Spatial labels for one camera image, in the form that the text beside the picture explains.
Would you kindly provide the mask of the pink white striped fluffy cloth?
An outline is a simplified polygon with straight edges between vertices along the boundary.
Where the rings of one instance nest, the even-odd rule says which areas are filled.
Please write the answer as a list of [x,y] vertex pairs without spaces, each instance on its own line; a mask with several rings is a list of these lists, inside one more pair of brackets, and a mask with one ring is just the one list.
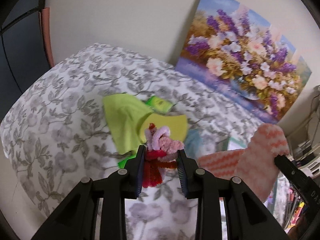
[[279,174],[274,159],[290,152],[283,130],[262,124],[244,149],[216,152],[199,157],[198,165],[217,178],[241,178],[254,194],[266,201]]

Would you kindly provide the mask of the teal rimmed white box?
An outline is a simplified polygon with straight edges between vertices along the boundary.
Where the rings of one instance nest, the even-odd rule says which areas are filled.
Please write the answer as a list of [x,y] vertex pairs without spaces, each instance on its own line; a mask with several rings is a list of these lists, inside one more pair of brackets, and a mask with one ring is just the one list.
[[227,140],[227,148],[226,150],[238,150],[238,149],[244,149],[246,148],[246,145],[238,140],[238,139],[235,139],[233,137],[229,137],[228,140]]

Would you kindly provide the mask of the green tissue packet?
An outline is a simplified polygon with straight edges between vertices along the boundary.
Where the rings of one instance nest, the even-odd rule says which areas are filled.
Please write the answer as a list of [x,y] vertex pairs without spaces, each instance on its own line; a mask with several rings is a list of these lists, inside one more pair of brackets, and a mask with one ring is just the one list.
[[170,101],[157,96],[152,96],[145,102],[145,104],[159,113],[168,113],[173,107],[173,104]]

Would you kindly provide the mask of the yellow-green microfiber cloth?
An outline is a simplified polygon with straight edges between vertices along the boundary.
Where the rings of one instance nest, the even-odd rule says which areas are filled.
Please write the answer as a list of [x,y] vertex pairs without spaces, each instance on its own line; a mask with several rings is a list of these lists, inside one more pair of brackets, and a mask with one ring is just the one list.
[[160,128],[168,126],[170,138],[184,141],[188,133],[186,115],[161,115],[130,94],[103,97],[105,119],[119,154],[136,152],[146,142],[145,129],[150,123]]

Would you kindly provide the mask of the floral flower painting canvas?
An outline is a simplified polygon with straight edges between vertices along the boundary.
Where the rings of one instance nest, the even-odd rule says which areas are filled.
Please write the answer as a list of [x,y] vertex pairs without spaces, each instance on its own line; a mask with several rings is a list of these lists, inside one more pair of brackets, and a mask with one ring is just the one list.
[[200,0],[176,69],[276,124],[311,70],[270,22],[236,0]]

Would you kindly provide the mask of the grey floral tablecloth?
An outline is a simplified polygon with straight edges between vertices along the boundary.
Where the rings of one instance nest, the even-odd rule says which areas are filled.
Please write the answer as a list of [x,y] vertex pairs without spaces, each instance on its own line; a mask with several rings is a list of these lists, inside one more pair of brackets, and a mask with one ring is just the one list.
[[107,126],[103,98],[155,95],[184,114],[213,153],[228,136],[247,143],[261,121],[224,95],[170,64],[120,47],[94,44],[60,62],[16,101],[1,123],[1,140],[36,211],[48,217],[82,177],[106,178],[124,159]]

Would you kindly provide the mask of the red pink pipe-cleaner flower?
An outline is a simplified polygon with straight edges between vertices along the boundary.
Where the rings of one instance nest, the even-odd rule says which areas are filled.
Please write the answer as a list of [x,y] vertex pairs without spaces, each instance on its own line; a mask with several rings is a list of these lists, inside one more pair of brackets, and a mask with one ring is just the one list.
[[145,130],[145,137],[146,153],[142,187],[156,187],[163,183],[168,169],[177,168],[178,151],[184,149],[184,143],[170,138],[168,126],[157,128],[153,123]]

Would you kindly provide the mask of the blue face mask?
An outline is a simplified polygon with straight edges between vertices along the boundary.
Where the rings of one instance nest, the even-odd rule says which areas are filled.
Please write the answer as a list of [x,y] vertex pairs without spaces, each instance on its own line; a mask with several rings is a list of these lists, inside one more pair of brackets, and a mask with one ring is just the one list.
[[201,144],[201,136],[197,129],[190,129],[185,141],[184,141],[184,150],[186,155],[189,158],[196,158],[196,155],[199,151]]

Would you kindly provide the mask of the green leaf packet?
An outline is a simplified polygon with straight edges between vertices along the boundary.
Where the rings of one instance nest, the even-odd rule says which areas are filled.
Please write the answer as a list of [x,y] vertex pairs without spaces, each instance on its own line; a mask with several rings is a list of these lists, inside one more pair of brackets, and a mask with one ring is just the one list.
[[123,168],[125,167],[125,165],[126,165],[126,162],[127,162],[128,160],[130,160],[130,159],[135,158],[135,157],[136,157],[135,154],[134,154],[134,155],[131,155],[131,156],[128,156],[128,157],[125,157],[123,160],[121,160],[121,161],[118,163],[118,167],[119,167],[120,169],[123,169]]

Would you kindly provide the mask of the white shelf rack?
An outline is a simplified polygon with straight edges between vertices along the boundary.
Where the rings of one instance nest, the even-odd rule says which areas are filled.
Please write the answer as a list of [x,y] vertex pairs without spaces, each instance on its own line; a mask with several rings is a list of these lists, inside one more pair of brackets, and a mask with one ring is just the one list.
[[319,177],[319,86],[315,92],[308,117],[286,137],[291,151],[289,159],[313,179]]

